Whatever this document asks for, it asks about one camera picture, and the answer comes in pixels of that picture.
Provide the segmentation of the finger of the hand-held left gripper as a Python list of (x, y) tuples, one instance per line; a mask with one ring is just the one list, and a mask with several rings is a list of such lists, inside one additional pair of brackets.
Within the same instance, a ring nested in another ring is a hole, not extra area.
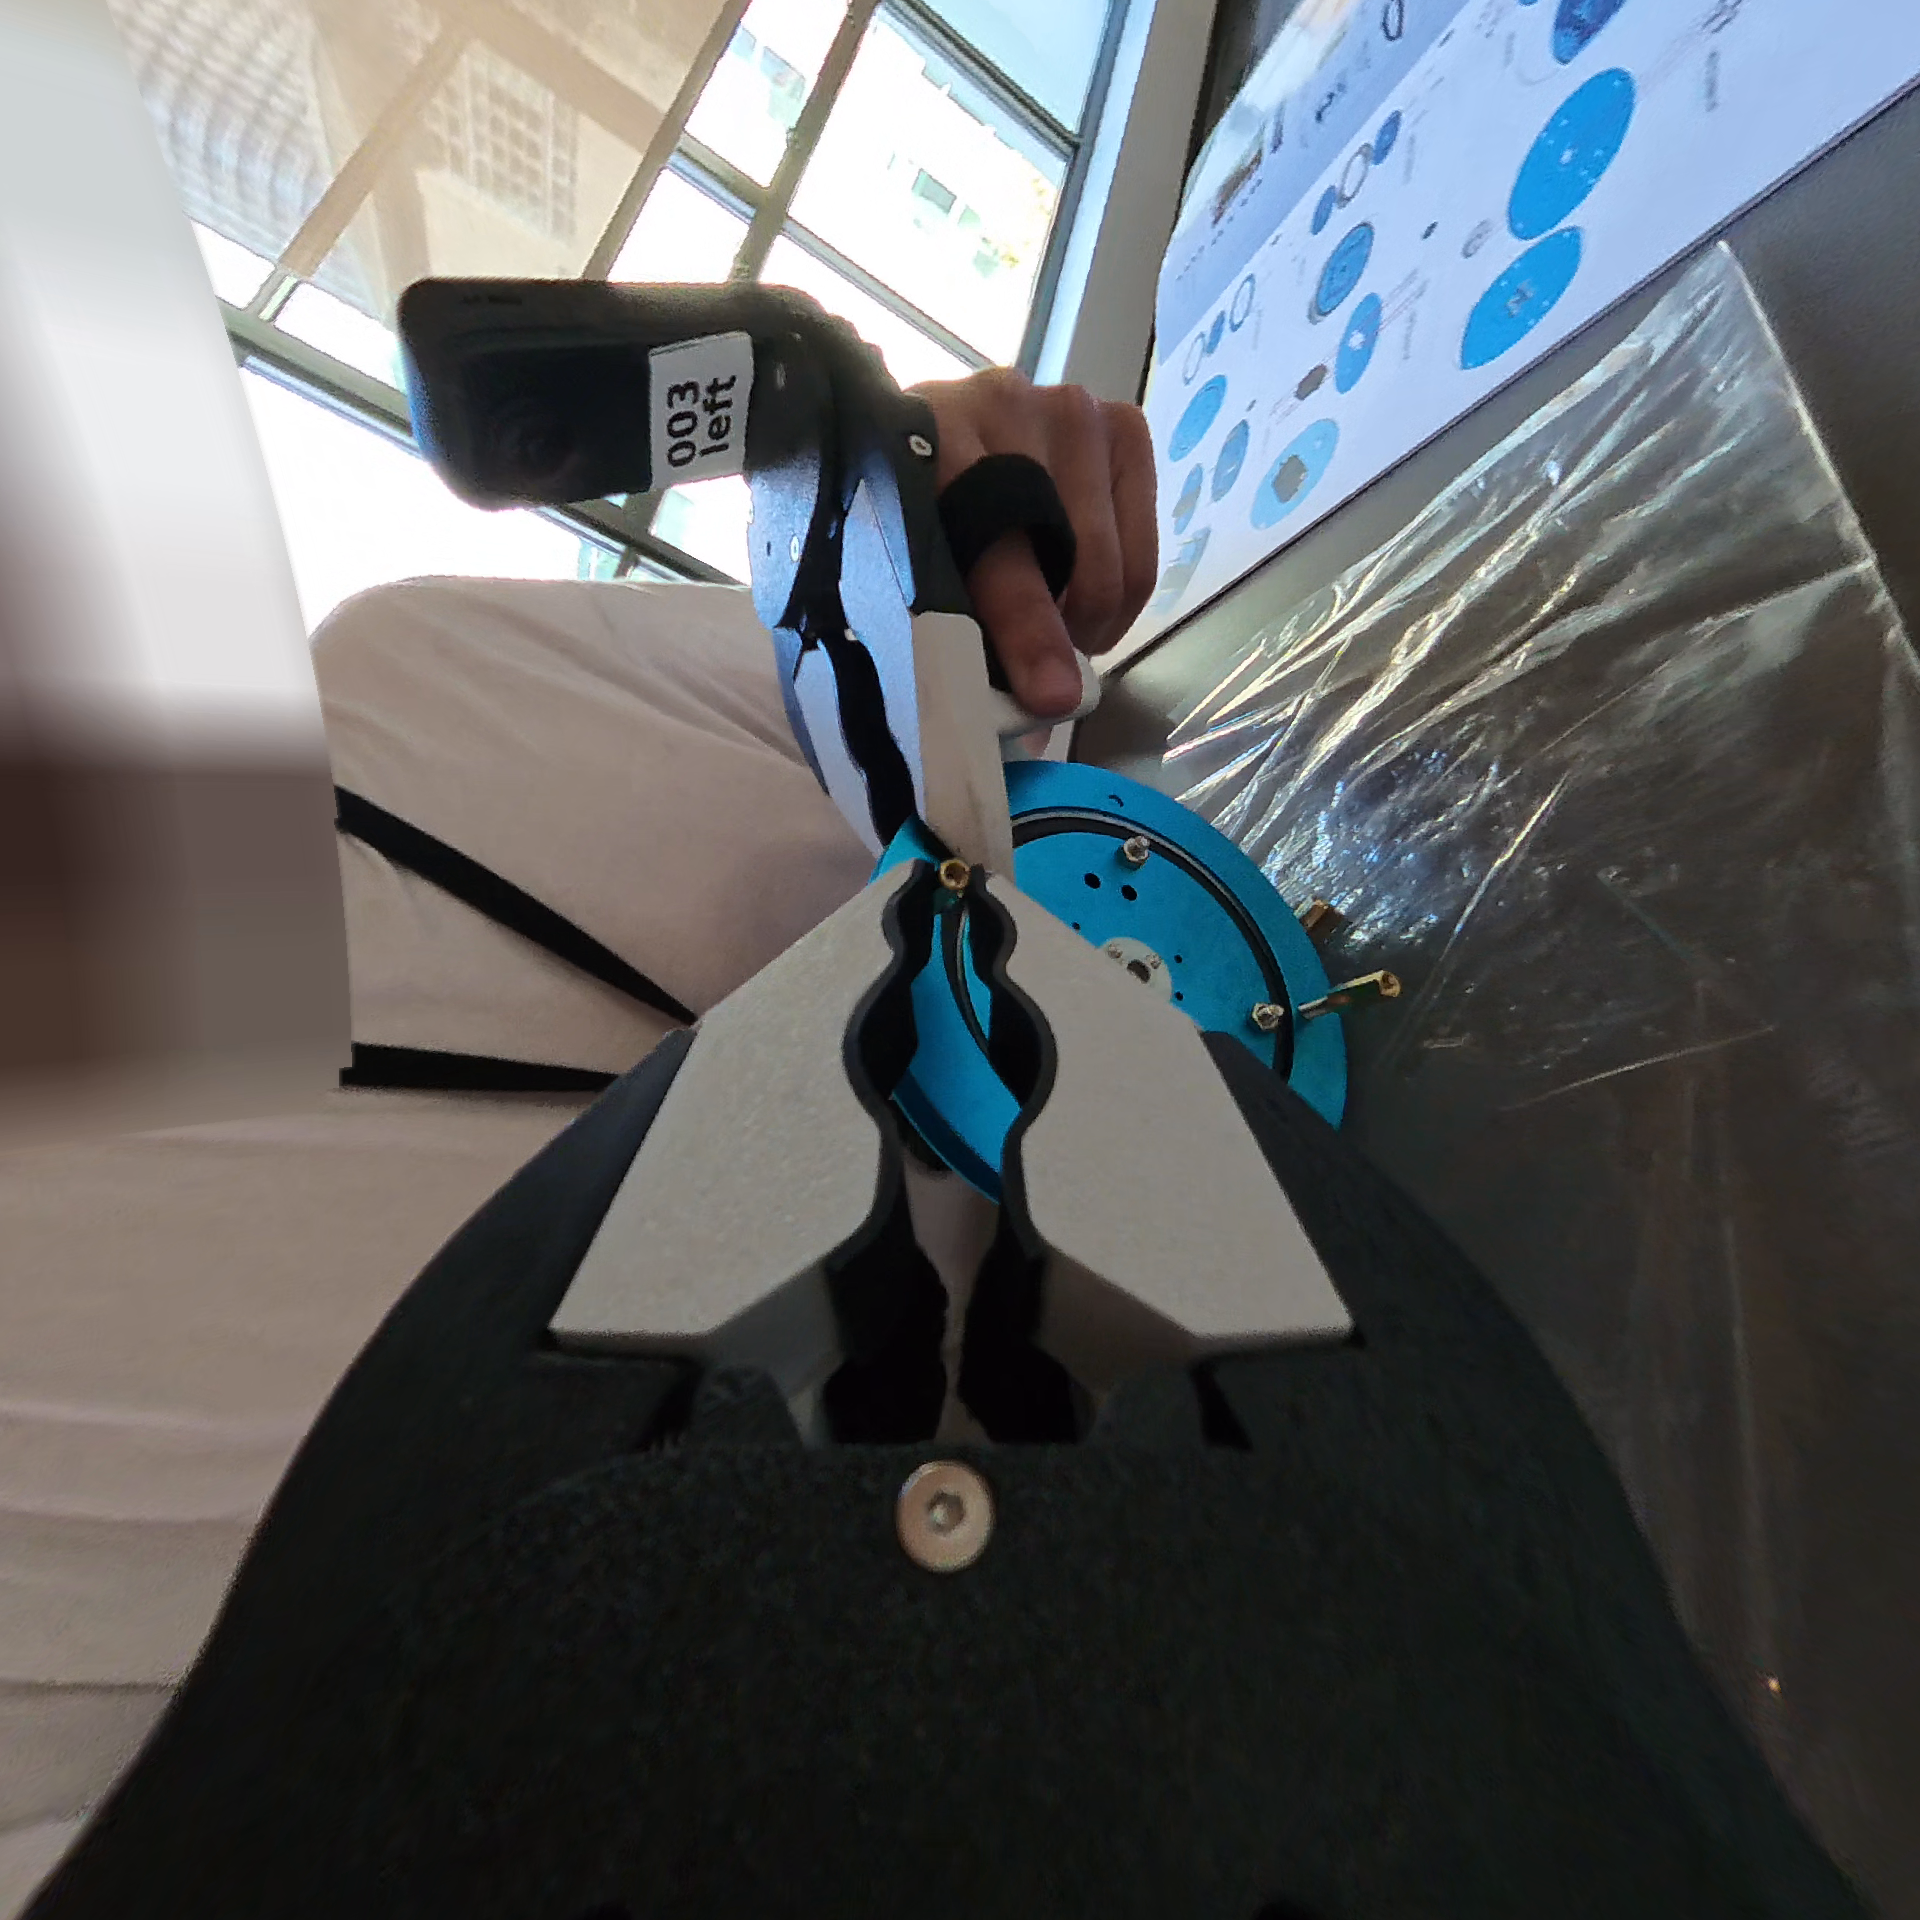
[(919, 715), (919, 819), (955, 857), (1012, 873), (1016, 837), (1001, 754), (1001, 694), (971, 614), (915, 613), (909, 651)]
[(779, 637), (787, 718), (829, 802), (879, 857), (943, 853), (929, 819), (929, 694), (915, 637)]

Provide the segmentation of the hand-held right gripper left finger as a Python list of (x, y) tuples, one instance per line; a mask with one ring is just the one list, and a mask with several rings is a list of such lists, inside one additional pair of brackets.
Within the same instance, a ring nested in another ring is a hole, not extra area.
[(698, 1025), (548, 1324), (578, 1353), (752, 1367), (834, 1438), (932, 1436), (946, 1294), (892, 1094), (937, 869), (892, 869)]

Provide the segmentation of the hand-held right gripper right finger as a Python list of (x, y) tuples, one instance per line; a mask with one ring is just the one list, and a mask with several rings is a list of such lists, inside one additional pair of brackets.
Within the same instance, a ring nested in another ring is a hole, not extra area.
[(968, 889), (1017, 1099), (957, 1396), (989, 1439), (1069, 1443), (1136, 1377), (1336, 1346), (1354, 1316), (1209, 1035), (1008, 877)]

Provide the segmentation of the blue round rotating base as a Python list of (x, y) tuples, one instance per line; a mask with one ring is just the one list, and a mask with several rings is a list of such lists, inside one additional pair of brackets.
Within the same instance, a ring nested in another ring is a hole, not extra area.
[[(1209, 1033), (1243, 1042), (1322, 1119), (1340, 1125), (1349, 1057), (1312, 935), (1232, 838), (1151, 785), (1083, 761), (1005, 766), (1016, 884)], [(896, 1107), (930, 1156), (989, 1199), (1017, 1117), (989, 1060), (992, 997), (970, 913), (937, 899), (915, 982), (919, 1047)]]

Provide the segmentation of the person's left hand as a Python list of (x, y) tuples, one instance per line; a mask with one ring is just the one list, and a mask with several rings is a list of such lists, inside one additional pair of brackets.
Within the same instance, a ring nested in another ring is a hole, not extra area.
[(1035, 387), (1012, 367), (917, 387), (937, 425), (946, 490), (997, 455), (1040, 463), (1063, 499), (1074, 570), (1048, 587), (1026, 532), (1005, 532), (964, 570), (968, 594), (1017, 703), (1040, 719), (1081, 699), (1081, 658), (1129, 634), (1159, 577), (1156, 463), (1143, 413), (1079, 387)]

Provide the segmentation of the white assembly guide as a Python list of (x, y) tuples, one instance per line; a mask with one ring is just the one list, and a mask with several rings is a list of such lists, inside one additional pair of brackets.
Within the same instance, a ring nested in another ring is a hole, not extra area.
[(1915, 2), (1298, 4), (1159, 271), (1154, 637), (1915, 86)]

